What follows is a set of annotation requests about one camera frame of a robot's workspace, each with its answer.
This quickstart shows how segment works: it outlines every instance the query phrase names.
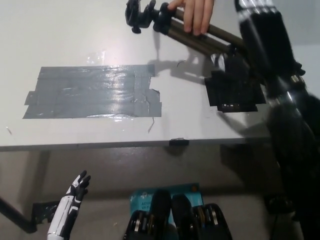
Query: tabletop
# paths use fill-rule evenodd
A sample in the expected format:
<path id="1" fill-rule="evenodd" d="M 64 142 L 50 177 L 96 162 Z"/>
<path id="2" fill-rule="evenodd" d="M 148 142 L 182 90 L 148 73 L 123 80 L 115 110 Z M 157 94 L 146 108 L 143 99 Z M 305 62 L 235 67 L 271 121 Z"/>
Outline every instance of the tabletop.
<path id="1" fill-rule="evenodd" d="M 1 151 L 157 146 L 174 139 L 190 144 L 268 140 L 267 105 L 258 105 L 258 112 L 224 114 L 210 107 L 203 77 L 210 63 L 152 27 L 133 34 L 126 25 L 126 0 L 0 2 Z M 306 70 L 308 89 L 320 97 L 320 2 L 274 2 Z M 231 0 L 216 0 L 211 23 L 240 35 Z M 154 65 L 149 87 L 159 93 L 161 117 L 24 119 L 42 67 L 132 65 Z"/>

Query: gray duct tape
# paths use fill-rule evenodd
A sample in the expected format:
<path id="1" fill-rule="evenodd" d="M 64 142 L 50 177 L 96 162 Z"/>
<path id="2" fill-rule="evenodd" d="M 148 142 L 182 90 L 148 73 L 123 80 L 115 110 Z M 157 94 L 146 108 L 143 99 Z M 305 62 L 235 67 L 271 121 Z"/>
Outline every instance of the gray duct tape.
<path id="1" fill-rule="evenodd" d="M 144 104 L 70 104 L 28 106 L 24 119 L 75 119 L 99 117 L 161 117 L 161 102 Z"/>
<path id="2" fill-rule="evenodd" d="M 124 78 L 67 78 L 67 79 L 42 79 L 35 86 L 36 91 L 60 91 L 60 90 L 147 90 L 150 87 L 150 77 L 124 77 Z"/>
<path id="3" fill-rule="evenodd" d="M 154 65 L 42 67 L 24 119 L 161 117 Z"/>
<path id="4" fill-rule="evenodd" d="M 154 65 L 57 66 L 42 67 L 39 79 L 56 78 L 137 78 L 155 77 Z"/>
<path id="5" fill-rule="evenodd" d="M 30 91 L 24 105 L 60 105 L 60 104 L 110 104 L 110 103 L 157 103 L 160 102 L 159 92 L 153 89 L 132 91 L 115 90 L 61 90 L 61 91 Z"/>

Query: robotic arm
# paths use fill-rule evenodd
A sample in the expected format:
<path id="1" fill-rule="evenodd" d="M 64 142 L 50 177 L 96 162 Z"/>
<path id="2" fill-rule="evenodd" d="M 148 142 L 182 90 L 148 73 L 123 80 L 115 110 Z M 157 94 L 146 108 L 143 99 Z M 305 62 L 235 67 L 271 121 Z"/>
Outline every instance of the robotic arm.
<path id="1" fill-rule="evenodd" d="M 79 208 L 84 196 L 88 193 L 87 187 L 91 176 L 83 171 L 73 181 L 68 191 L 61 198 L 52 219 L 47 240 L 69 240 L 70 233 L 79 213 Z"/>

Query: floor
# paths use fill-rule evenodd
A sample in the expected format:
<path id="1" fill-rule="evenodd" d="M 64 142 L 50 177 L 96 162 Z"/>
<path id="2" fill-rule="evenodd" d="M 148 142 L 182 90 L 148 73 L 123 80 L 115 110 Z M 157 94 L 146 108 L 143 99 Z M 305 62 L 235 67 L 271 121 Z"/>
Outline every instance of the floor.
<path id="1" fill-rule="evenodd" d="M 274 221 L 261 196 L 281 191 L 268 146 L 143 147 L 0 153 L 0 195 L 26 216 L 32 203 L 59 200 L 73 179 L 92 176 L 72 239 L 120 240 L 129 196 L 137 188 L 200 183 L 205 203 L 218 204 L 234 240 L 268 240 Z M 281 216 L 274 240 L 300 240 L 299 226 Z M 0 216 L 1 239 L 45 240 L 49 225 L 25 234 Z"/>

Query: finger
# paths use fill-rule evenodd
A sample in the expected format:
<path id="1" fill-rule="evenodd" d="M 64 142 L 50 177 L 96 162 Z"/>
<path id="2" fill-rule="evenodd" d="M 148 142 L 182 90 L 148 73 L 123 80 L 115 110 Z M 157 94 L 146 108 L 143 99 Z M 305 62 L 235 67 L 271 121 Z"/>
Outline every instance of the finger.
<path id="1" fill-rule="evenodd" d="M 210 20 L 214 9 L 215 0 L 205 0 L 204 12 L 201 26 L 201 33 L 205 34 L 208 31 Z"/>
<path id="2" fill-rule="evenodd" d="M 184 0 L 173 0 L 172 2 L 169 3 L 168 9 L 173 11 L 177 9 L 177 7 L 180 7 L 184 3 Z"/>
<path id="3" fill-rule="evenodd" d="M 197 0 L 194 4 L 194 16 L 193 16 L 193 34 L 200 35 L 202 20 L 204 18 L 204 6 L 205 0 Z"/>
<path id="4" fill-rule="evenodd" d="M 184 31 L 187 33 L 191 32 L 192 29 L 192 20 L 194 17 L 195 11 L 195 0 L 188 0 L 185 3 L 183 22 L 184 22 Z"/>
<path id="5" fill-rule="evenodd" d="M 80 173 L 80 178 L 83 178 L 87 174 L 87 171 L 84 170 L 82 173 Z"/>

